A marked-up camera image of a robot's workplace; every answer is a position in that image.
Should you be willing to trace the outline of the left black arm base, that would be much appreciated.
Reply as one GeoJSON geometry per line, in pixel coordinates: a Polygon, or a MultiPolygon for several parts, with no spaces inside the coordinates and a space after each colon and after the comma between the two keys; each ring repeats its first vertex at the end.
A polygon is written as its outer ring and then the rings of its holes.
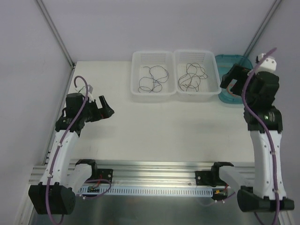
{"type": "Polygon", "coordinates": [[[97,180],[96,184],[107,184],[107,181],[113,180],[113,169],[98,168],[91,177],[92,180],[97,180]]]}

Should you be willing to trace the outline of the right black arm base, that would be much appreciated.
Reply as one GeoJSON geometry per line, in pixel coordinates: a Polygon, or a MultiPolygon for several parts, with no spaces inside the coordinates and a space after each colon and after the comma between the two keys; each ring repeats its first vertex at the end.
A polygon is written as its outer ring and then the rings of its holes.
{"type": "Polygon", "coordinates": [[[226,186],[224,181],[215,179],[211,171],[195,171],[195,182],[197,186],[226,186]]]}

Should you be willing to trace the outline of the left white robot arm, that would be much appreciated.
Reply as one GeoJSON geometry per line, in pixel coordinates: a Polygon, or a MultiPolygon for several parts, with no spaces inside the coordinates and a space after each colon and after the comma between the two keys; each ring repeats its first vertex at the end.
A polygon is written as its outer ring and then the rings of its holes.
{"type": "Polygon", "coordinates": [[[66,106],[55,124],[55,139],[47,168],[36,185],[29,188],[30,200],[39,215],[70,215],[75,208],[75,195],[87,182],[95,182],[98,165],[93,159],[80,159],[68,173],[72,151],[86,123],[108,119],[114,114],[104,96],[90,100],[82,93],[66,96],[66,106]]]}

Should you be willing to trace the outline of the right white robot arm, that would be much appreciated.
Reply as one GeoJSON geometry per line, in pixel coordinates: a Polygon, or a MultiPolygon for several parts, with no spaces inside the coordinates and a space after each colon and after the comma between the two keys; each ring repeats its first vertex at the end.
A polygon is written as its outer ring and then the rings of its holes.
{"type": "Polygon", "coordinates": [[[282,181],[280,143],[283,123],[281,112],[273,106],[279,89],[275,66],[259,66],[251,72],[238,64],[222,77],[221,88],[232,80],[231,92],[242,97],[244,119],[250,132],[255,156],[255,180],[247,181],[229,162],[215,162],[211,167],[211,186],[228,185],[237,193],[243,212],[280,212],[294,210],[282,181]]]}

